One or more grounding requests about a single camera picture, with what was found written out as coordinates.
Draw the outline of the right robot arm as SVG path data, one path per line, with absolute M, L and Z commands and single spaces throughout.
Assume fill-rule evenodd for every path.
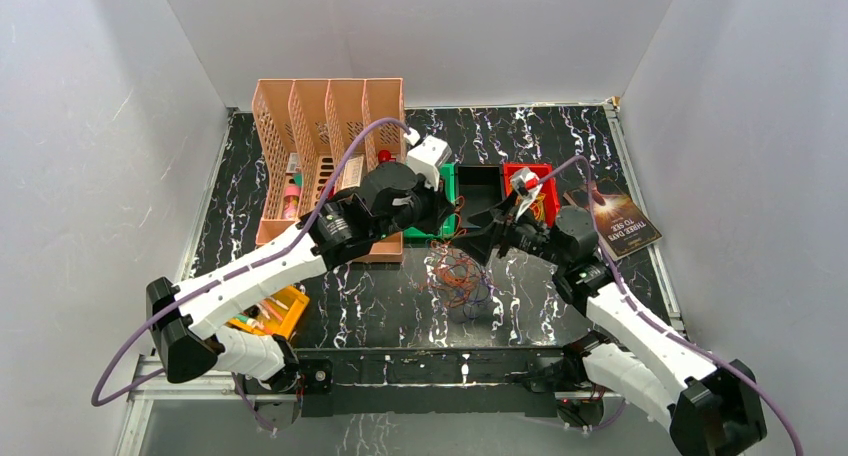
M 554 265 L 560 297 L 600 332 L 564 351 L 565 381 L 619 393 L 659 423 L 682 455 L 740 455 L 768 429 L 753 372 L 716 363 L 654 315 L 598 255 L 589 211 L 566 206 L 552 225 L 520 213 L 514 197 L 473 216 L 475 230 L 454 246 L 481 265 L 516 249 Z

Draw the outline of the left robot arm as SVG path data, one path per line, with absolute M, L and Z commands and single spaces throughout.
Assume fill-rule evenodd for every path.
M 288 339 L 234 329 L 229 321 L 279 291 L 368 255 L 409 227 L 434 233 L 454 211 L 439 166 L 385 162 L 359 186 L 335 194 L 271 242 L 207 275 L 147 287 L 151 334 L 166 379 L 179 384 L 210 370 L 256 379 L 275 392 L 297 383 Z

